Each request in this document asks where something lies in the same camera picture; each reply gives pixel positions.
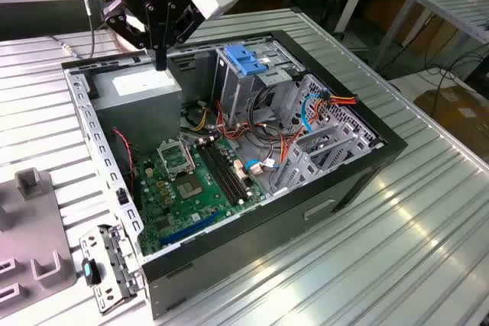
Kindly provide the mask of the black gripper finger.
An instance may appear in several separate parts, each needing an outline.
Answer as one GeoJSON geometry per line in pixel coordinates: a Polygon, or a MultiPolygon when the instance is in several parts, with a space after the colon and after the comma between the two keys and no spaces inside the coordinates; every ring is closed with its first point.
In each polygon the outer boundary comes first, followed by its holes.
{"type": "Polygon", "coordinates": [[[167,68],[167,51],[171,47],[179,46],[187,41],[204,20],[202,13],[193,4],[188,4],[183,8],[177,3],[171,3],[167,6],[160,49],[158,50],[159,71],[167,68]]]}
{"type": "Polygon", "coordinates": [[[159,38],[151,19],[152,4],[145,0],[114,0],[102,9],[108,28],[138,50],[146,50],[159,70],[159,38]]]}

